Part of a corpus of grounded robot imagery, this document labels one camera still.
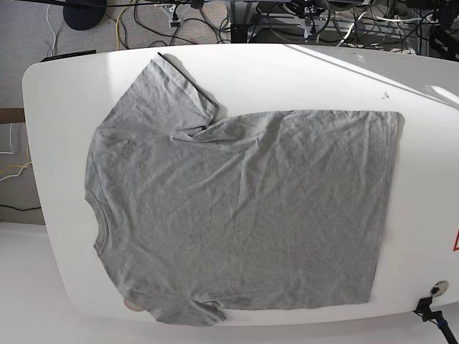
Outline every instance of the white tabletop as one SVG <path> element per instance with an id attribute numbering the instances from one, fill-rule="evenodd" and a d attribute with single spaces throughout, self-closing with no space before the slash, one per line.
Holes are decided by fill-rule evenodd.
<path id="1" fill-rule="evenodd" d="M 365 305 L 224 310 L 223 325 L 319 323 L 413 310 L 440 280 L 434 305 L 459 301 L 459 64 L 330 47 L 264 44 L 137 49 L 45 62 L 23 80 L 29 143 L 49 237 L 74 307 L 153 321 L 128 310 L 93 249 L 84 200 L 94 129 L 157 52 L 221 105 L 219 118 L 270 110 L 391 110 L 403 114 L 384 241 Z"/>

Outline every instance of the black bracket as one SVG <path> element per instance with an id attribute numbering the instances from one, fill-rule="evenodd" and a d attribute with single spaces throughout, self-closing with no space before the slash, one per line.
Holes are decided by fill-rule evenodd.
<path id="1" fill-rule="evenodd" d="M 450 327 L 448 326 L 448 322 L 443 317 L 442 311 L 438 310 L 436 312 L 432 312 L 432 310 L 430 309 L 431 304 L 432 304 L 431 297 L 426 297 L 424 299 L 421 299 L 417 303 L 417 307 L 414 312 L 418 315 L 421 315 L 423 322 L 436 320 L 437 321 L 436 325 L 442 331 L 443 335 L 446 338 L 446 341 L 449 344 L 458 344 L 456 338 L 454 337 L 453 333 L 450 330 Z"/>

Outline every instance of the t-shirt sleeve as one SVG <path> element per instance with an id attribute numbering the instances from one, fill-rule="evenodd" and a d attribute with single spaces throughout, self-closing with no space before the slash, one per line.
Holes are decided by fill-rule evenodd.
<path id="1" fill-rule="evenodd" d="M 172 325 L 212 326 L 226 317 L 215 305 L 171 294 L 131 293 L 133 304 L 148 310 L 156 321 Z"/>
<path id="2" fill-rule="evenodd" d="M 152 59 L 99 129 L 193 135 L 214 119 L 218 106 L 162 55 Z"/>

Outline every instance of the yellow cable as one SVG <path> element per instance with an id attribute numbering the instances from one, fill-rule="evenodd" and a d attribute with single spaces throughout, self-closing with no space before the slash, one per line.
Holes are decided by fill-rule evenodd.
<path id="1" fill-rule="evenodd" d="M 126 6 L 118 15 L 118 18 L 116 18 L 116 51 L 120 50 L 120 33 L 118 30 L 118 23 L 120 22 L 121 14 L 124 13 L 126 9 L 128 9 L 129 6 Z"/>
<path id="2" fill-rule="evenodd" d="M 0 171 L 0 176 L 2 175 L 3 172 L 6 170 L 9 170 L 10 168 L 29 168 L 30 167 L 30 158 L 29 158 L 29 143 L 27 143 L 27 148 L 26 148 L 26 156 L 27 156 L 27 163 L 25 165 L 11 165 L 5 167 L 3 170 Z"/>

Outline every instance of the white cable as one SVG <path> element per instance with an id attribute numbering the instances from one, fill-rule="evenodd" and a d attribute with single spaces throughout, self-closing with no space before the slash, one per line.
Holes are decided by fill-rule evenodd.
<path id="1" fill-rule="evenodd" d="M 5 179 L 8 179 L 8 178 L 13 178 L 13 177 L 19 177 L 22 173 L 22 171 L 25 169 L 25 168 L 28 168 L 30 165 L 32 164 L 32 162 L 30 161 L 29 163 L 26 163 L 24 165 L 24 167 L 21 167 L 21 169 L 19 170 L 19 172 L 17 174 L 10 174 L 9 176 L 6 176 L 6 177 L 3 177 L 2 179 L 0 179 L 0 181 L 4 181 Z"/>
<path id="2" fill-rule="evenodd" d="M 389 19 L 389 18 L 384 18 L 382 16 L 375 16 L 374 18 L 382 20 L 384 22 L 391 22 L 391 23 L 409 23 L 409 22 L 417 22 L 418 20 L 423 20 L 423 18 Z"/>
<path id="3" fill-rule="evenodd" d="M 9 125 L 9 149 L 11 152 L 0 152 L 0 154 L 14 154 L 13 145 L 11 144 L 11 127 L 13 124 Z"/>
<path id="4" fill-rule="evenodd" d="M 56 32 L 52 28 L 52 26 L 51 26 L 51 24 L 49 22 L 49 18 L 48 18 L 48 12 L 49 12 L 49 8 L 50 7 L 51 7 L 51 5 L 48 5 L 48 8 L 46 9 L 46 21 L 48 23 L 49 28 L 52 31 L 52 35 L 54 36 L 54 41 L 52 42 L 52 48 L 51 48 L 51 56 L 55 56 L 56 55 Z"/>
<path id="5" fill-rule="evenodd" d="M 349 30 L 347 30 L 347 33 L 346 35 L 343 37 L 343 39 L 338 43 L 338 45 L 336 45 L 337 47 L 340 47 L 344 41 L 346 41 L 346 39 L 348 39 L 348 37 L 351 35 L 351 32 L 352 32 L 352 29 L 354 28 L 355 24 L 365 15 L 365 14 L 368 14 L 368 12 L 364 12 L 362 14 L 360 14 L 359 18 L 357 18 L 357 20 L 352 23 L 352 25 L 349 27 Z"/>

